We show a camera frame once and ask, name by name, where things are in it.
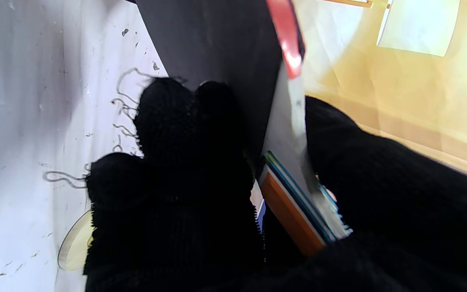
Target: white surface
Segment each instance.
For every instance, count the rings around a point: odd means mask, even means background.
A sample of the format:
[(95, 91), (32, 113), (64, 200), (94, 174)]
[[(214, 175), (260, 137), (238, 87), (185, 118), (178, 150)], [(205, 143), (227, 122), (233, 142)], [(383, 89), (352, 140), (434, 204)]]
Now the white surface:
[(378, 46), (445, 56), (460, 0), (393, 0), (383, 18)]
[[(60, 270), (57, 254), (89, 208), (85, 191), (41, 176), (80, 177), (116, 144), (113, 123), (132, 129), (109, 103), (132, 67), (165, 74), (135, 5), (0, 0), (0, 292), (83, 291), (81, 271)], [(121, 90), (135, 96), (138, 80)], [(122, 147), (133, 151), (134, 139), (122, 135)]]

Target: white wall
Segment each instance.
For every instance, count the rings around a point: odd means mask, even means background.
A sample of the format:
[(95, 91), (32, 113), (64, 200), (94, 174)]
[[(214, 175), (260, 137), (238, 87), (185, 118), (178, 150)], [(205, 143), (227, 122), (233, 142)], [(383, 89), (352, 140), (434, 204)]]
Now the white wall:
[[(0, 292), (83, 290), (81, 271), (60, 270), (57, 253), (89, 208), (85, 191), (42, 175), (80, 177), (116, 144), (113, 123), (132, 129), (109, 103), (132, 67), (166, 74), (135, 5), (0, 0)], [(142, 84), (128, 76), (121, 89), (136, 96)], [(123, 135), (122, 146), (136, 147)]]

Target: black panel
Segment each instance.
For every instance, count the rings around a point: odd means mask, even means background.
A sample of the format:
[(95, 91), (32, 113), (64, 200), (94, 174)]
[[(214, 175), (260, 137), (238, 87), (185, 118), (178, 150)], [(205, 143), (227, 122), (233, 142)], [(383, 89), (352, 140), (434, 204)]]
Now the black panel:
[(170, 76), (194, 90), (226, 82), (239, 100), (255, 168), (266, 133), (282, 53), (265, 0), (137, 0)]

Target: paper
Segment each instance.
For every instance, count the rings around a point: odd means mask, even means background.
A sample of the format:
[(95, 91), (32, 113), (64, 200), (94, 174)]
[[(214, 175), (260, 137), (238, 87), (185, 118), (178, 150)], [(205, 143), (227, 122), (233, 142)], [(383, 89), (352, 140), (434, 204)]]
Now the paper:
[(294, 0), (306, 94), (467, 173), (467, 0), (382, 2)]

